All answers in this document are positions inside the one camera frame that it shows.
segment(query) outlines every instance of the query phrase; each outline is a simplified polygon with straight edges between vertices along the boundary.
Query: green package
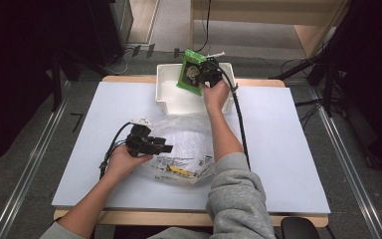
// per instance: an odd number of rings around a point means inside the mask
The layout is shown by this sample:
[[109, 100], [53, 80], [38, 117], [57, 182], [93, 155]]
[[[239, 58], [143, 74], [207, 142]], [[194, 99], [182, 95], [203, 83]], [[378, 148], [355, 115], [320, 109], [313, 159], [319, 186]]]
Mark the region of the green package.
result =
[[206, 61], [206, 58], [203, 55], [188, 49], [185, 52], [181, 74], [176, 86], [201, 96], [201, 89], [197, 81], [197, 75], [199, 74], [200, 63], [204, 61]]

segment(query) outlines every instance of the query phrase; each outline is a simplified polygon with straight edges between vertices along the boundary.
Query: transparent plastic bag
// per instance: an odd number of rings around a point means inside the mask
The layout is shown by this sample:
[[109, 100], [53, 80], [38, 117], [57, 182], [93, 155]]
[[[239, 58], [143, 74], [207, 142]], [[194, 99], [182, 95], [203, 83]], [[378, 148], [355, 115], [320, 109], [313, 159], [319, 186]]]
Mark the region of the transparent plastic bag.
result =
[[173, 149], [142, 164], [147, 176], [194, 184], [214, 175], [213, 139], [207, 116], [169, 115], [150, 121], [150, 136], [166, 138], [166, 144], [173, 145]]

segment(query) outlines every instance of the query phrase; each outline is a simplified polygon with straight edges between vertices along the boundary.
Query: white bin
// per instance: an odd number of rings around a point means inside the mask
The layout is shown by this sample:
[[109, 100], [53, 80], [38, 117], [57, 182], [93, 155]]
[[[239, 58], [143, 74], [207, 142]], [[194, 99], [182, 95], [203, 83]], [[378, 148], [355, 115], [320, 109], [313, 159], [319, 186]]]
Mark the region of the white bin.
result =
[[[235, 86], [234, 72], [230, 63], [220, 63], [219, 66], [225, 71], [232, 85]], [[206, 114], [206, 107], [202, 96], [178, 88], [179, 76], [182, 64], [157, 65], [156, 78], [156, 103], [167, 115]], [[234, 99], [232, 93], [223, 105], [222, 112], [227, 113]]]

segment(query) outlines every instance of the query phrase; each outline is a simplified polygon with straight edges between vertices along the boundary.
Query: wooden desk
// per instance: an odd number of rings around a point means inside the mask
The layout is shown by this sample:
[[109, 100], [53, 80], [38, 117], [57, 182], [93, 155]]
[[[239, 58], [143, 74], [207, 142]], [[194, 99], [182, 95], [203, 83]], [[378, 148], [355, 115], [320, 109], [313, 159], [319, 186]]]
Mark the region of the wooden desk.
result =
[[[155, 76], [141, 77], [105, 77], [105, 82], [134, 82], [155, 83]], [[241, 86], [254, 87], [277, 87], [283, 88], [284, 82], [280, 80], [250, 80], [236, 79]], [[69, 208], [57, 208], [54, 218], [64, 216]], [[286, 216], [299, 216], [309, 219], [316, 227], [324, 227], [328, 223], [326, 214], [320, 215], [275, 215], [271, 214], [274, 226], [280, 226]], [[168, 212], [168, 211], [144, 211], [144, 210], [104, 210], [97, 222], [109, 225], [157, 225], [157, 226], [213, 226], [210, 216], [206, 212]]]
[[[194, 20], [206, 20], [209, 1], [192, 0], [190, 46]], [[306, 57], [315, 55], [332, 26], [338, 24], [348, 0], [212, 0], [210, 21], [294, 25]]]

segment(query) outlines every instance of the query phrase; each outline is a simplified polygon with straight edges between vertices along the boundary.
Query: person's left arm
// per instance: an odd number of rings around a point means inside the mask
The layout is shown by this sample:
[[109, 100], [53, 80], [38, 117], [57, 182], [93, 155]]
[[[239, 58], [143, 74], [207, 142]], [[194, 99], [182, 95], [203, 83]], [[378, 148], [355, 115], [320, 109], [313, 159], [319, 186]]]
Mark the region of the person's left arm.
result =
[[132, 157], [127, 152], [126, 146], [116, 148], [110, 157], [104, 177], [58, 221], [58, 224], [81, 237], [89, 238], [101, 211], [117, 184], [128, 177], [139, 164], [151, 158], [151, 155]]

